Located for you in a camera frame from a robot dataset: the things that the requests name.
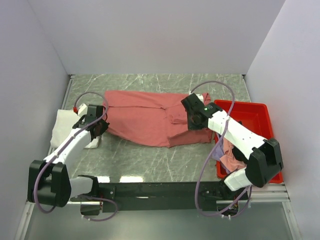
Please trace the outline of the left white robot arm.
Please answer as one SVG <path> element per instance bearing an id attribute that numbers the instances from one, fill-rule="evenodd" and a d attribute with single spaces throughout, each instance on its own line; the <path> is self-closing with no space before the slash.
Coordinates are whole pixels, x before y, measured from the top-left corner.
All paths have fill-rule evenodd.
<path id="1" fill-rule="evenodd" d="M 80 152 L 109 127 L 107 109 L 90 104 L 87 113 L 72 126 L 69 135 L 43 160 L 34 160 L 28 170 L 27 200 L 38 207 L 64 207 L 69 199 L 83 195 L 88 201 L 100 195 L 98 178 L 79 175 L 70 178 L 68 170 Z"/>

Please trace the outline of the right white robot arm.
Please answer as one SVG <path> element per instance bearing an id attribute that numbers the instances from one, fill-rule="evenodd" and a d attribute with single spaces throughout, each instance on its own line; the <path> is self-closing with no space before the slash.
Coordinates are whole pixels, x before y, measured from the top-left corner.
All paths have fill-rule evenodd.
<path id="1" fill-rule="evenodd" d="M 181 101 L 190 130 L 207 128 L 233 144 L 246 160 L 246 167 L 230 173 L 219 187 L 222 198 L 230 200 L 237 190 L 254 185 L 262 188 L 284 167 L 281 148 L 275 138 L 264 138 L 235 121 L 217 104 L 205 105 L 192 93 Z"/>

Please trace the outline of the dark pink t shirt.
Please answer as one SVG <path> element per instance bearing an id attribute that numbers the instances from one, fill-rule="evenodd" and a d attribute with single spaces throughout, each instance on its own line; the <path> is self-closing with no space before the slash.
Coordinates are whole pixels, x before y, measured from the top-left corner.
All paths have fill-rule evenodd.
<path id="1" fill-rule="evenodd" d="M 207 144 L 213 132 L 189 130 L 181 101 L 187 93 L 155 93 L 107 90 L 108 132 L 124 140 L 149 147 Z"/>

